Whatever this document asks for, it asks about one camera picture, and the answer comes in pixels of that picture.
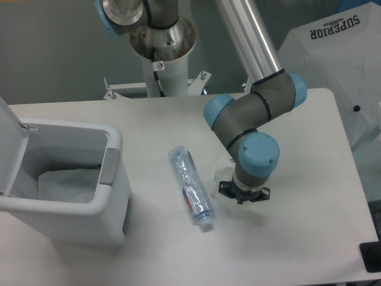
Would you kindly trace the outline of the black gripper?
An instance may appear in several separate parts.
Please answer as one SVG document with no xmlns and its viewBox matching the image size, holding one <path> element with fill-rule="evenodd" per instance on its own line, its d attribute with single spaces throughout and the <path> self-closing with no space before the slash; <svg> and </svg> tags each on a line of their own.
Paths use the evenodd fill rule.
<svg viewBox="0 0 381 286">
<path fill-rule="evenodd" d="M 263 187 L 262 189 L 241 189 L 235 181 L 220 181 L 218 192 L 229 199 L 234 199 L 238 204 L 244 202 L 266 201 L 270 199 L 270 188 Z"/>
</svg>

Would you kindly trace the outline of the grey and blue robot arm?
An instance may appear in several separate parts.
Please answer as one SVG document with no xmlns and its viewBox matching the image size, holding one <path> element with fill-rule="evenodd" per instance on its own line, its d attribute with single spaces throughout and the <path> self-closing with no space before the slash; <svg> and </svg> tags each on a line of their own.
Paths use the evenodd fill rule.
<svg viewBox="0 0 381 286">
<path fill-rule="evenodd" d="M 95 8 L 111 37 L 129 34 L 143 62 L 149 97 L 188 94 L 188 55 L 196 35 L 179 14 L 177 1 L 96 1 Z M 218 191 L 238 204 L 265 201 L 270 198 L 265 182 L 280 151 L 276 140 L 258 128 L 301 105 L 307 87 L 300 76 L 281 67 L 253 1 L 218 1 L 217 8 L 251 83 L 239 99 L 221 94 L 203 110 L 235 162 L 231 180 L 220 182 Z"/>
</svg>

